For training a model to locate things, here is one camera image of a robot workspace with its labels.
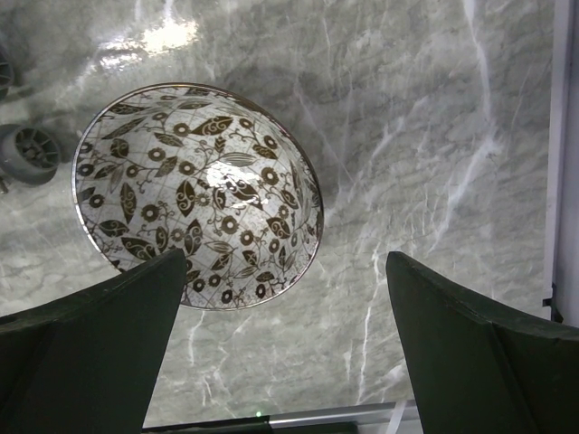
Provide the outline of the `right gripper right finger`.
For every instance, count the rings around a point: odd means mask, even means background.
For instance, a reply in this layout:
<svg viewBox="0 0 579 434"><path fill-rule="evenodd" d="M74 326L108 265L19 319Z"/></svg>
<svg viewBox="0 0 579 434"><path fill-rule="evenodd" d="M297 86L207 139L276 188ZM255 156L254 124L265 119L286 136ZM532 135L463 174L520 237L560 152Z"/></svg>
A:
<svg viewBox="0 0 579 434"><path fill-rule="evenodd" d="M426 433L578 431L578 330L465 288L400 252L386 275Z"/></svg>

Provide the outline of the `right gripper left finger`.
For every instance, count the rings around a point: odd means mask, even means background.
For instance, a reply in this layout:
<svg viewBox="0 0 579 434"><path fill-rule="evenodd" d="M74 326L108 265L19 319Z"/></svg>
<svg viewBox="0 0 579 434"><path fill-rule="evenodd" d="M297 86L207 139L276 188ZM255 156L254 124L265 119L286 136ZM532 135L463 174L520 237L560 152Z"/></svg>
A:
<svg viewBox="0 0 579 434"><path fill-rule="evenodd" d="M170 250L1 319L1 431L139 433L185 288Z"/></svg>

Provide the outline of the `grey wire dish rack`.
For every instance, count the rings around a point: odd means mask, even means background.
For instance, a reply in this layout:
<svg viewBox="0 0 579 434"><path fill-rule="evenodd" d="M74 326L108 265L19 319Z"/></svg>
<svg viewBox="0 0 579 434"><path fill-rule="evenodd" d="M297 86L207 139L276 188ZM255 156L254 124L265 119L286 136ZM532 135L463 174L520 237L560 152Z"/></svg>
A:
<svg viewBox="0 0 579 434"><path fill-rule="evenodd" d="M38 127L1 125L1 194L13 183L47 184L57 173L62 153L57 142Z"/></svg>

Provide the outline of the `black leaf pattern bowl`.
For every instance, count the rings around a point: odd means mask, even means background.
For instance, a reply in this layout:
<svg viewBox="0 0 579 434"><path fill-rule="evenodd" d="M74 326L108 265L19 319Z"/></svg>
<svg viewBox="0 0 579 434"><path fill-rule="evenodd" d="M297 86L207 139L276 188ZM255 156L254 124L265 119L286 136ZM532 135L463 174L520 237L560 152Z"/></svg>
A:
<svg viewBox="0 0 579 434"><path fill-rule="evenodd" d="M184 253L186 307L278 297L320 246L323 202L304 150L227 90L163 83L116 99L83 132L72 170L78 218L113 268Z"/></svg>

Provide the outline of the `aluminium frame rail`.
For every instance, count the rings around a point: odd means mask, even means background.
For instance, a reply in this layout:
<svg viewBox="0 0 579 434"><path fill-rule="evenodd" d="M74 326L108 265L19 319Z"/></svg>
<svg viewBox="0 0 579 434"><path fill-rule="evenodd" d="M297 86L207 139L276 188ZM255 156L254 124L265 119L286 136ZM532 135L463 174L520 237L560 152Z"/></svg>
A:
<svg viewBox="0 0 579 434"><path fill-rule="evenodd" d="M181 1L171 62L265 107L318 173L304 278L239 312L180 310L146 423L409 399L385 273L400 250L533 315L549 294L567 1Z"/></svg>

